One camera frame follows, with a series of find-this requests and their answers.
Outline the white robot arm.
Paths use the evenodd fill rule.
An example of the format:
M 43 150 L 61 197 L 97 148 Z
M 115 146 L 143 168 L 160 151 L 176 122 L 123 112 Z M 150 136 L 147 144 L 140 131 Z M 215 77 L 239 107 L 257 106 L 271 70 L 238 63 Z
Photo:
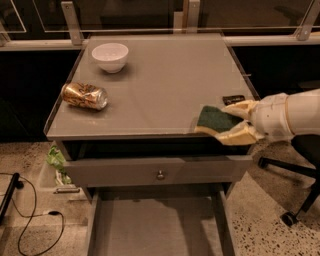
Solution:
M 274 94 L 260 101 L 231 104 L 223 112 L 243 119 L 215 138 L 223 145 L 248 145 L 260 139 L 290 140 L 296 135 L 320 134 L 320 89 Z

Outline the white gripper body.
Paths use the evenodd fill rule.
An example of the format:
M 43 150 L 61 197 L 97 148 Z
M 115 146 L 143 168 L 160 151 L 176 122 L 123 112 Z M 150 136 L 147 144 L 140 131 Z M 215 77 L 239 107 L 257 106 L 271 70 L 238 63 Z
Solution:
M 267 96 L 260 100 L 251 112 L 250 122 L 270 141 L 285 141 L 293 138 L 287 120 L 287 99 L 288 95 L 285 93 Z

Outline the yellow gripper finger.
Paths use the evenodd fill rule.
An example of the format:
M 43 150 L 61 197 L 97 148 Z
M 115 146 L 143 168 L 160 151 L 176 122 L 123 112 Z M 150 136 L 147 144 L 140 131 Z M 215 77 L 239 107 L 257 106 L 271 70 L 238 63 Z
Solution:
M 216 134 L 215 138 L 223 145 L 241 146 L 255 144 L 258 140 L 263 139 L 264 135 L 249 122 L 242 121 L 229 131 Z
M 222 108 L 222 111 L 227 114 L 242 118 L 244 120 L 249 120 L 252 111 L 257 104 L 258 101 L 245 100 L 225 106 L 224 108 Z

